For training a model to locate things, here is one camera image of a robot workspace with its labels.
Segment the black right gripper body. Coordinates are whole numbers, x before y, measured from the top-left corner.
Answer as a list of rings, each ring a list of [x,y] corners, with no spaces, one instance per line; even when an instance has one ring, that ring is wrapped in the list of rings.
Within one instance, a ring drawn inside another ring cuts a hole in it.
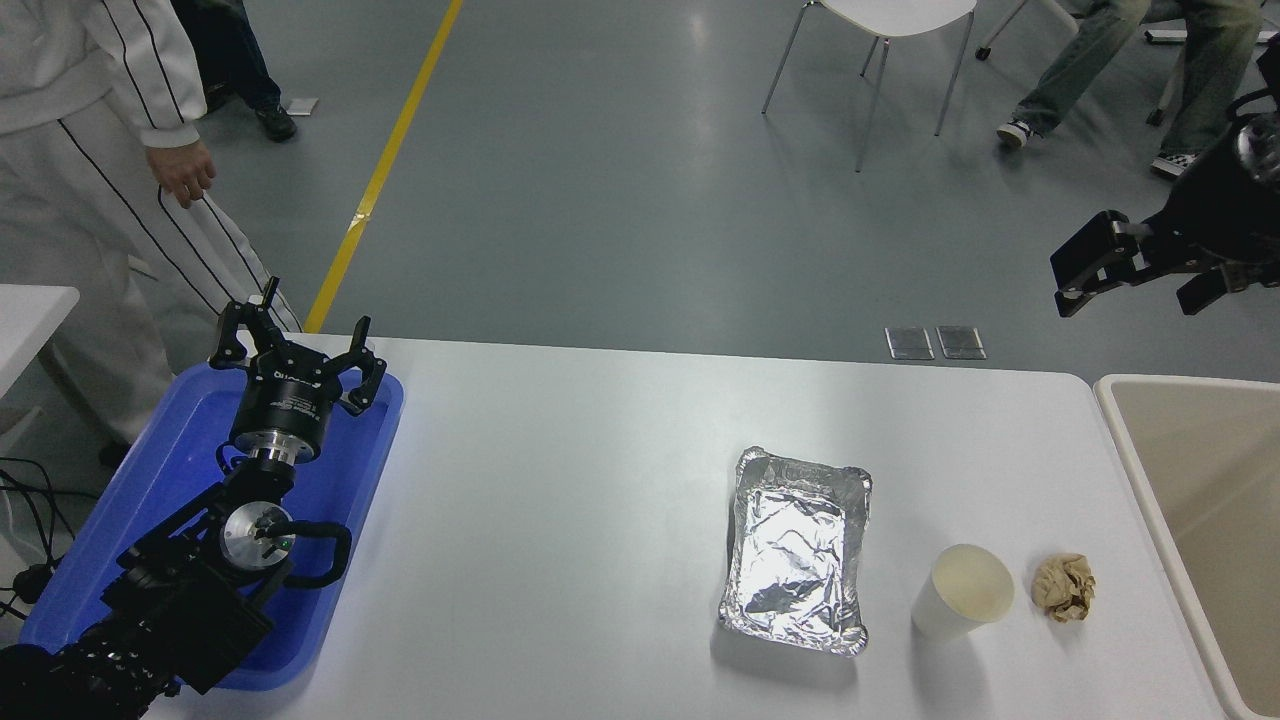
[[[1262,266],[1277,263],[1277,132],[1231,129],[1174,182],[1146,220],[1146,261],[1171,266],[1202,255]]]

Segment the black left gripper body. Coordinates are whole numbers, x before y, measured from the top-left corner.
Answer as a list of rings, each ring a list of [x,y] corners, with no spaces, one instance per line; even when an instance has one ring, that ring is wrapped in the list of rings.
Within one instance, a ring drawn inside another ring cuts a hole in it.
[[[333,378],[321,373],[325,361],[251,361],[228,439],[250,451],[259,438],[278,433],[297,439],[302,451],[320,451],[334,404],[328,393]]]

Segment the person's hand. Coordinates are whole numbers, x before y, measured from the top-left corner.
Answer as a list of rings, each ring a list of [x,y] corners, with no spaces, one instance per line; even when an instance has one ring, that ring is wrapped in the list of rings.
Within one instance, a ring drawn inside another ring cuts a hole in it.
[[[205,197],[218,176],[212,155],[202,140],[175,147],[145,149],[146,163],[165,193],[183,209]]]

